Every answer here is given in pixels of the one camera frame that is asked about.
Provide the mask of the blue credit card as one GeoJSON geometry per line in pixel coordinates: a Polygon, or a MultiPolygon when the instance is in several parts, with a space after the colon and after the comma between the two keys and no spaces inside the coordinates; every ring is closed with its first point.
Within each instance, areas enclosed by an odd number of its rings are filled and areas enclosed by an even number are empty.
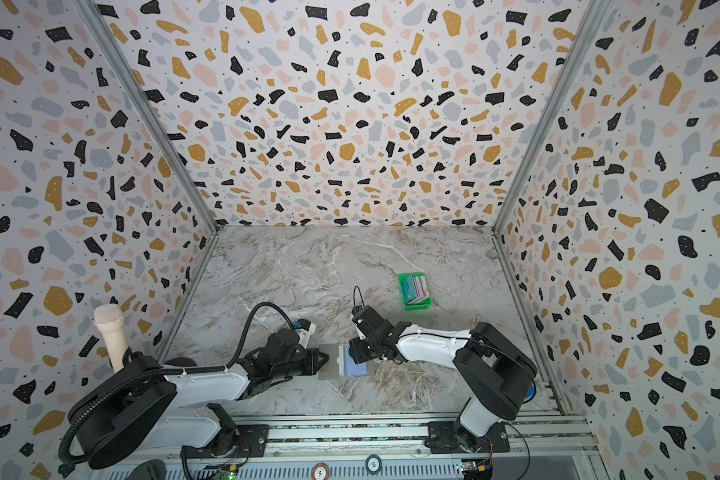
{"type": "Polygon", "coordinates": [[[340,366],[341,375],[343,377],[352,378],[368,375],[368,365],[366,363],[357,364],[351,357],[348,347],[346,347],[342,352],[340,366]]]}

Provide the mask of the grey card holder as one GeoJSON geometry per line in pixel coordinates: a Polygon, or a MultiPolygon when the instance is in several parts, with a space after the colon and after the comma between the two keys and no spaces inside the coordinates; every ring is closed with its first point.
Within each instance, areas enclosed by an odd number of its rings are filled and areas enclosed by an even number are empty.
{"type": "MultiPolygon", "coordinates": [[[[319,380],[339,380],[339,379],[349,379],[349,377],[343,377],[341,375],[341,366],[340,361],[342,360],[342,352],[343,350],[348,347],[347,343],[342,344],[324,344],[319,347],[319,349],[322,352],[325,352],[330,355],[330,359],[324,366],[320,369],[318,372],[318,379],[319,380]]],[[[368,375],[369,376],[372,373],[372,367],[369,363],[366,363],[368,365],[368,375]]]]}

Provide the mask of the green card tray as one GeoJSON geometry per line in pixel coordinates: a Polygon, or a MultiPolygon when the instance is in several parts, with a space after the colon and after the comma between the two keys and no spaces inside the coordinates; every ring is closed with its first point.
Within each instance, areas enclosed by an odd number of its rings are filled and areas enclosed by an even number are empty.
{"type": "Polygon", "coordinates": [[[425,310],[433,304],[433,298],[424,273],[399,275],[398,284],[403,308],[406,311],[425,310]]]}

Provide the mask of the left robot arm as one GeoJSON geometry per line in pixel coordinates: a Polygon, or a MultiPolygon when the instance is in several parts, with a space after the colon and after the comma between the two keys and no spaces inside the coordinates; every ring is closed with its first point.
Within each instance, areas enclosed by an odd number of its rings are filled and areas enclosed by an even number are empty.
{"type": "Polygon", "coordinates": [[[330,357],[308,347],[313,328],[283,328],[225,365],[162,365],[151,356],[135,357],[69,412],[61,462],[106,469],[143,449],[179,447],[217,458],[238,452],[244,434],[225,403],[316,375],[330,357]]]}

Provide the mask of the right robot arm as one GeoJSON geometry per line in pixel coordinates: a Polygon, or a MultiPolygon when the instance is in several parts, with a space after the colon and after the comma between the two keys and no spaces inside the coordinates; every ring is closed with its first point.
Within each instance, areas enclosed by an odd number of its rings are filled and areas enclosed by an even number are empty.
{"type": "Polygon", "coordinates": [[[466,440],[479,440],[495,424],[512,421],[536,392],[534,362],[493,325],[446,331],[410,322],[392,324],[370,306],[352,309],[358,336],[349,341],[355,364],[370,360],[426,362],[456,370],[471,396],[455,423],[466,440]]]}

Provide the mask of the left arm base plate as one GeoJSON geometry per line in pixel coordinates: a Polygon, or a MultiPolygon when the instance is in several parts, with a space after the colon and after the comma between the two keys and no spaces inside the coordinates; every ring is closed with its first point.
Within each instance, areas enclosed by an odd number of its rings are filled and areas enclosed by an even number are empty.
{"type": "Polygon", "coordinates": [[[204,447],[185,447],[186,459],[232,459],[240,461],[261,458],[268,444],[269,426],[266,424],[237,425],[234,430],[222,428],[204,447]]]}

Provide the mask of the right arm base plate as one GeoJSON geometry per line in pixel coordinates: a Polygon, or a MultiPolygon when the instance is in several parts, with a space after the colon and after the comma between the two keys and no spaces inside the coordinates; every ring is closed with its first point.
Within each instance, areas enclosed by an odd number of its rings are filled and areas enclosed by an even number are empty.
{"type": "Polygon", "coordinates": [[[429,422],[424,445],[433,454],[488,454],[510,450],[508,435],[502,423],[496,423],[484,435],[476,436],[458,421],[429,422]]]}

